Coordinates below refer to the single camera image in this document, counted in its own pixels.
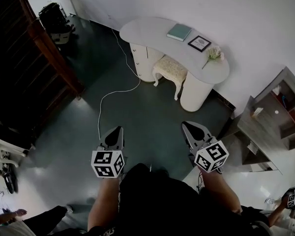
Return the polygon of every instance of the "picture frame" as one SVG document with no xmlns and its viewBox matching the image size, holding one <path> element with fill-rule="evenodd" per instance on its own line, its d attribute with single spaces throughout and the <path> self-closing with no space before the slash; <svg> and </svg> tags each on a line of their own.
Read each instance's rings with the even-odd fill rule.
<svg viewBox="0 0 295 236">
<path fill-rule="evenodd" d="M 203 52 L 210 44 L 212 44 L 210 41 L 200 36 L 195 37 L 188 43 L 188 45 L 200 52 Z"/>
</svg>

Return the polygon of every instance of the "upholstered stool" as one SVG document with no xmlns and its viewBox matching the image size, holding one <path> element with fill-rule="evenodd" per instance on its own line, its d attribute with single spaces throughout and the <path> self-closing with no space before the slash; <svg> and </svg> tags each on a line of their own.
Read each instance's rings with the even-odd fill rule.
<svg viewBox="0 0 295 236">
<path fill-rule="evenodd" d="M 154 86 L 158 85 L 157 73 L 163 75 L 166 79 L 172 81 L 176 85 L 175 100 L 178 100 L 178 93 L 181 85 L 187 76 L 187 69 L 171 57 L 165 55 L 153 67 L 152 75 L 155 79 Z"/>
</svg>

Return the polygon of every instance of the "baseboard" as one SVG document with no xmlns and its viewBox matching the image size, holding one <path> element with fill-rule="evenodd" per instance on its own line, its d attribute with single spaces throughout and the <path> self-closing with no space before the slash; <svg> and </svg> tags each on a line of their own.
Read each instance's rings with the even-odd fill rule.
<svg viewBox="0 0 295 236">
<path fill-rule="evenodd" d="M 236 109 L 236 107 L 232 103 L 230 103 L 227 99 L 225 99 L 223 96 L 221 96 L 214 89 L 212 89 L 211 94 L 214 95 L 216 98 L 218 98 L 220 101 L 222 101 L 232 111 L 234 111 Z"/>
</svg>

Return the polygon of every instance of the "book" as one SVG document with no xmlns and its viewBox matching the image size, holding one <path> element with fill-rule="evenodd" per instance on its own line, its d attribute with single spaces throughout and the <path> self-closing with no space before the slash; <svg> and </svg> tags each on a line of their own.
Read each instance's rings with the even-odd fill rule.
<svg viewBox="0 0 295 236">
<path fill-rule="evenodd" d="M 167 36 L 183 42 L 191 30 L 192 29 L 188 26 L 175 24 L 175 26 L 167 33 Z"/>
</svg>

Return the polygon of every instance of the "dark green floor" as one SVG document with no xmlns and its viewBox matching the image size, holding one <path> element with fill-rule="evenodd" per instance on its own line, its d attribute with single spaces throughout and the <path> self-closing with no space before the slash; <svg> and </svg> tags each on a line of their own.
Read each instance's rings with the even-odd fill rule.
<svg viewBox="0 0 295 236">
<path fill-rule="evenodd" d="M 67 203 L 80 208 L 70 225 L 85 227 L 100 182 L 90 166 L 98 142 L 100 100 L 111 91 L 134 87 L 138 78 L 126 66 L 111 29 L 78 18 L 70 20 L 79 38 L 62 51 L 87 89 L 80 101 L 72 101 L 50 121 L 36 150 L 23 161 L 18 177 L 33 184 L 50 208 Z M 134 67 L 129 44 L 122 41 L 122 46 Z M 200 110 L 188 113 L 174 101 L 174 93 L 170 81 L 162 80 L 158 87 L 141 82 L 136 90 L 103 101 L 101 133 L 118 125 L 124 128 L 125 171 L 142 162 L 152 164 L 153 169 L 164 167 L 171 177 L 183 179 L 192 167 L 180 123 L 201 123 L 217 136 L 231 115 L 230 109 L 211 96 Z"/>
</svg>

